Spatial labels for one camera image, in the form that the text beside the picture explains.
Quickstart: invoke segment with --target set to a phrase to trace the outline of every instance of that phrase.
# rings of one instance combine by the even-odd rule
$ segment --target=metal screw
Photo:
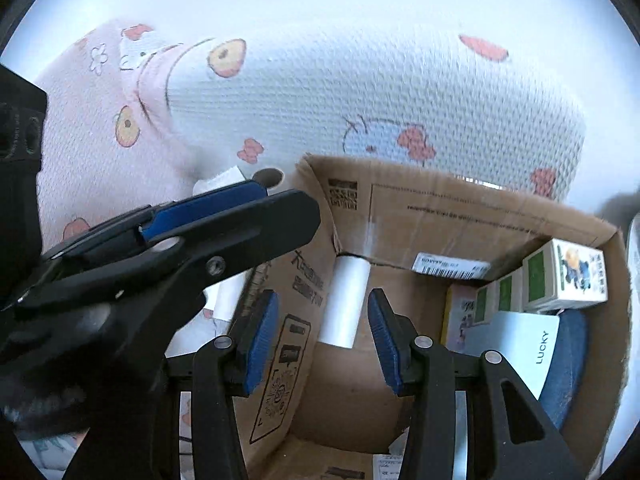
[[[228,335],[221,335],[213,340],[213,346],[224,350],[225,348],[229,348],[231,346],[231,338]]]
[[[171,249],[175,244],[180,241],[179,236],[172,236],[171,238],[166,238],[164,240],[160,240],[157,244],[151,247],[151,250],[156,253],[161,253],[162,251],[166,251],[167,249]]]
[[[428,335],[419,335],[414,339],[414,343],[417,347],[420,348],[431,348],[433,345],[433,339],[431,339]]]
[[[484,354],[484,358],[492,365],[497,365],[502,361],[502,356],[495,350],[489,350],[486,354]]]
[[[26,298],[29,295],[29,292],[31,291],[30,288],[28,288],[27,290],[24,291],[24,294],[20,296],[20,298],[18,298],[18,300],[16,301],[16,303],[22,303],[24,301],[24,298]]]
[[[207,272],[213,276],[219,276],[225,272],[226,262],[222,256],[214,256],[207,262]]]

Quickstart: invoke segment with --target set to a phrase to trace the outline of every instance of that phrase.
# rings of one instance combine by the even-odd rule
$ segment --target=qr code
[[[358,208],[358,183],[329,179],[329,204],[343,209]]]

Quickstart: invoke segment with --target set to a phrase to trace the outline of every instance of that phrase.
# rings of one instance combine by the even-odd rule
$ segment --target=red bow pattern
[[[531,173],[529,179],[536,186],[534,194],[551,198],[554,184],[556,183],[556,170],[554,168],[537,168]]]
[[[473,50],[478,56],[482,56],[489,61],[504,61],[509,57],[509,51],[506,48],[482,38],[472,38],[464,34],[460,34],[459,38],[465,46]]]
[[[434,158],[436,150],[427,144],[424,132],[418,126],[409,126],[398,136],[398,146],[402,146],[409,151],[411,160],[423,162]]]
[[[143,23],[139,23],[133,27],[125,28],[122,31],[122,35],[129,38],[131,41],[137,41],[142,38],[142,35],[145,32],[151,32],[153,29],[148,25],[144,25]]]
[[[255,139],[246,139],[244,147],[238,152],[238,158],[249,164],[257,164],[258,155],[264,152],[263,146]]]

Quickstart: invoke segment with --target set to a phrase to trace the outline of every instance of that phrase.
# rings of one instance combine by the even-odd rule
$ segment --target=blue gripper pad
[[[161,209],[151,224],[142,229],[145,240],[172,231],[185,224],[212,216],[267,196],[267,190],[253,180],[222,187]]]
[[[385,377],[385,383],[396,395],[402,390],[402,379],[400,378],[400,354],[398,348],[391,337],[389,327],[386,325],[385,317],[382,314],[380,305],[375,295],[369,295],[367,303],[367,315],[373,342],[378,352],[378,360]]]
[[[251,349],[246,356],[246,376],[244,391],[251,395],[262,380],[264,365],[269,358],[271,341],[276,333],[278,324],[278,295],[273,292],[251,343]]]

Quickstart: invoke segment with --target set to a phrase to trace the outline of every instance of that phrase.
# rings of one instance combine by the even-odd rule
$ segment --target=white wall
[[[587,114],[566,202],[621,226],[640,210],[640,48],[609,0],[37,0],[0,60],[33,80],[69,44],[118,15],[191,41],[252,23],[345,14],[413,18],[536,56],[573,88]],[[606,460],[637,420],[630,416],[614,431]]]

